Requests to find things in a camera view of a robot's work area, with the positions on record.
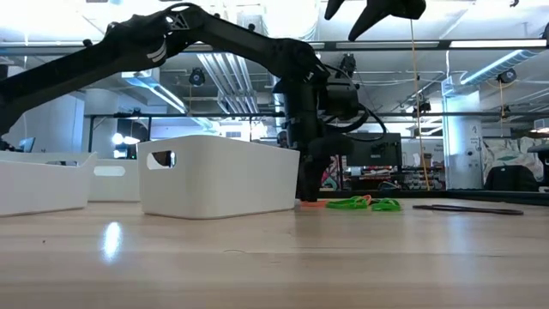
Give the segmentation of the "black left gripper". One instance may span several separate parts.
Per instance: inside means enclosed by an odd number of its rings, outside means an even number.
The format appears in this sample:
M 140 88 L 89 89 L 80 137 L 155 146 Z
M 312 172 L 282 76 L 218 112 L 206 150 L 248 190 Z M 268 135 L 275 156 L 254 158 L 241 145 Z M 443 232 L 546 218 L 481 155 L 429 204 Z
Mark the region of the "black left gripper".
M 287 83 L 282 93 L 288 147 L 300 152 L 297 195 L 303 202 L 316 202 L 331 156 L 351 154 L 353 142 L 318 117 L 318 94 L 311 85 Z

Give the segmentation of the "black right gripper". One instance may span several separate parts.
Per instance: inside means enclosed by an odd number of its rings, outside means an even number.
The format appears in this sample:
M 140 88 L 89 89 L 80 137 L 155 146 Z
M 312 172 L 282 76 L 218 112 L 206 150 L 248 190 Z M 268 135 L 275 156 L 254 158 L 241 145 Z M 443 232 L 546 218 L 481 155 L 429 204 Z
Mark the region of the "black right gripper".
M 331 20 L 345 0 L 328 0 L 324 19 Z M 392 15 L 394 17 L 418 20 L 426 11 L 426 0 L 366 0 L 366 6 L 348 35 L 355 41 L 376 23 Z

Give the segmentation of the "green rubber band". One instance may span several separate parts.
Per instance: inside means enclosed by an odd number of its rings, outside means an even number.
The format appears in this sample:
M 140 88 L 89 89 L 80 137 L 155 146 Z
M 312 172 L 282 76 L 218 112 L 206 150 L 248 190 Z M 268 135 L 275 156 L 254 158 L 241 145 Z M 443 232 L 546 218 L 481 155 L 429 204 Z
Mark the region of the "green rubber band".
M 398 212 L 401 211 L 400 203 L 393 198 L 372 199 L 371 210 L 376 212 Z
M 328 209 L 343 209 L 343 210 L 356 210 L 367 209 L 371 203 L 371 196 L 354 196 L 348 199 L 342 199 L 338 201 L 329 201 L 325 203 L 325 207 Z

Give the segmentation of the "white plastic basket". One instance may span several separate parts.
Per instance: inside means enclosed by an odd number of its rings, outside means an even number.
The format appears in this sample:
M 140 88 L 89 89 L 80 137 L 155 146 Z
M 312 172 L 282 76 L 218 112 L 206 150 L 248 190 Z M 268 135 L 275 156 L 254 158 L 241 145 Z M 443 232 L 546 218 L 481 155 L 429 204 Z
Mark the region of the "white plastic basket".
M 136 148 L 145 214 L 207 220 L 294 207 L 298 151 L 200 135 Z
M 140 202 L 136 160 L 97 161 L 88 196 L 89 202 Z
M 0 151 L 0 217 L 87 206 L 95 153 Z

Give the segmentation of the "dark brown rubber band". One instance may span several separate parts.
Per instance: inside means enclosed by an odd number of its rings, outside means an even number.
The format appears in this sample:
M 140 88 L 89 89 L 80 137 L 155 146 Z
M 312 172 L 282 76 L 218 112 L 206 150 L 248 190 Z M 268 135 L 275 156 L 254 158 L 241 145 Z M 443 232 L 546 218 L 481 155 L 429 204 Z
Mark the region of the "dark brown rubber band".
M 446 211 L 446 212 L 465 212 L 465 213 L 481 213 L 481 214 L 494 214 L 494 215 L 524 215 L 521 210 L 514 209 L 493 209 L 493 208 L 477 208 L 455 205 L 414 205 L 413 209 L 432 210 L 432 211 Z

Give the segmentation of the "black computer monitor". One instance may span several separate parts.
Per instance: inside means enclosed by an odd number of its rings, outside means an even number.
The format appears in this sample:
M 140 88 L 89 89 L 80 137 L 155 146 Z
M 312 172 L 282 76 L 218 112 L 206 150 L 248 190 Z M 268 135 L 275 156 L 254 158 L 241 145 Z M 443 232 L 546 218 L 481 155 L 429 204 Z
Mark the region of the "black computer monitor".
M 348 167 L 401 167 L 399 133 L 349 133 L 353 152 L 346 158 Z

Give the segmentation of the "cluttered storage shelf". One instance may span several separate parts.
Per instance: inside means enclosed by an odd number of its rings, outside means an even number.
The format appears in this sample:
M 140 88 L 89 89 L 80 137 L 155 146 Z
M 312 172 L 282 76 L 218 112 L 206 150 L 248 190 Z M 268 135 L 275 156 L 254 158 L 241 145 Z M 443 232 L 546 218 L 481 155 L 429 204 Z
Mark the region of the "cluttered storage shelf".
M 427 176 L 420 167 L 349 167 L 343 176 L 348 191 L 443 191 L 442 168 L 430 167 Z

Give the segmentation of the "white round column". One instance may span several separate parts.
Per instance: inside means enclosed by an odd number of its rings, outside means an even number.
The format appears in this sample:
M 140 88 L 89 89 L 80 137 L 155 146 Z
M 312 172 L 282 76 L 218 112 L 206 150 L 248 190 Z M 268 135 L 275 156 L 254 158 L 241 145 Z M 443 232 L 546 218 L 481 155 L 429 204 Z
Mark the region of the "white round column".
M 458 75 L 442 83 L 443 153 L 446 188 L 483 188 L 482 127 L 478 85 L 463 85 Z

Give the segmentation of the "black office chair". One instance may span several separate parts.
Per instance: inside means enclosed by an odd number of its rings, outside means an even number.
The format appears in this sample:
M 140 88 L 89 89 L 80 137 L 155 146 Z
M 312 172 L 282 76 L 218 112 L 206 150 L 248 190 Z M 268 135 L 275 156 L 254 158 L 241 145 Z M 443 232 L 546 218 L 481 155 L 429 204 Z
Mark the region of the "black office chair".
M 539 184 L 530 169 L 521 165 L 493 167 L 484 184 L 488 191 L 538 191 Z

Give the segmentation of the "white green patterned cloth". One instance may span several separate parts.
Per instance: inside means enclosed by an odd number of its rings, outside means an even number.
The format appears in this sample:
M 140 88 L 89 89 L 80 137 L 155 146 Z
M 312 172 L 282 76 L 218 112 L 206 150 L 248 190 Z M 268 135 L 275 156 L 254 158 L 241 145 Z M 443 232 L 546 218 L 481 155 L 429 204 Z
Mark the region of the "white green patterned cloth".
M 530 137 L 485 138 L 482 146 L 484 169 L 489 172 L 493 167 L 520 165 L 534 174 L 541 173 L 543 167 L 540 160 L 535 153 L 529 153 L 528 149 L 548 143 L 548 139 Z

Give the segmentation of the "colourful wall mural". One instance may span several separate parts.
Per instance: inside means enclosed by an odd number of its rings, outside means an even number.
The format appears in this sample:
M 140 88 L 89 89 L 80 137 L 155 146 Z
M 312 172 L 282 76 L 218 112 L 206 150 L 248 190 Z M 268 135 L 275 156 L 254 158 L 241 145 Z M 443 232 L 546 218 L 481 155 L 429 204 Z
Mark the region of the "colourful wall mural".
M 342 158 L 339 155 L 332 156 L 331 162 L 323 172 L 321 187 L 326 190 L 339 191 L 343 186 Z

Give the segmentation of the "black overhead rail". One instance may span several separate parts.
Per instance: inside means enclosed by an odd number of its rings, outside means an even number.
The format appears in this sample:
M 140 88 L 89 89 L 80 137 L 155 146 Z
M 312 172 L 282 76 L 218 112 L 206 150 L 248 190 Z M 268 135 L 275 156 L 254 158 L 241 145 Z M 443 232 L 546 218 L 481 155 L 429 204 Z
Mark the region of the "black overhead rail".
M 382 52 L 451 50 L 547 50 L 549 39 L 457 39 L 457 40 L 361 40 L 361 41 L 310 41 L 318 52 Z M 84 45 L 77 41 L 0 42 L 2 56 L 58 56 L 77 52 Z

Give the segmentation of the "black horizontal rail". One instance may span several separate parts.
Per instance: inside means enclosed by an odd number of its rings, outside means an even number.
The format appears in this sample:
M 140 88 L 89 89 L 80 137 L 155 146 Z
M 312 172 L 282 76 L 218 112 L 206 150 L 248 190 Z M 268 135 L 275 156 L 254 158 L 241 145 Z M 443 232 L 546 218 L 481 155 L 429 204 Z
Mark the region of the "black horizontal rail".
M 414 117 L 410 113 L 398 113 L 398 112 L 381 112 L 375 113 L 380 118 L 386 117 Z M 507 117 L 535 117 L 544 118 L 549 117 L 549 111 L 536 111 L 536 112 L 505 112 Z M 159 113 L 114 113 L 114 114 L 87 114 L 84 118 L 284 118 L 286 115 L 284 112 L 260 112 L 260 113 L 193 113 L 189 114 L 159 114 Z M 435 112 L 435 113 L 421 113 L 421 117 L 501 117 L 501 112 Z

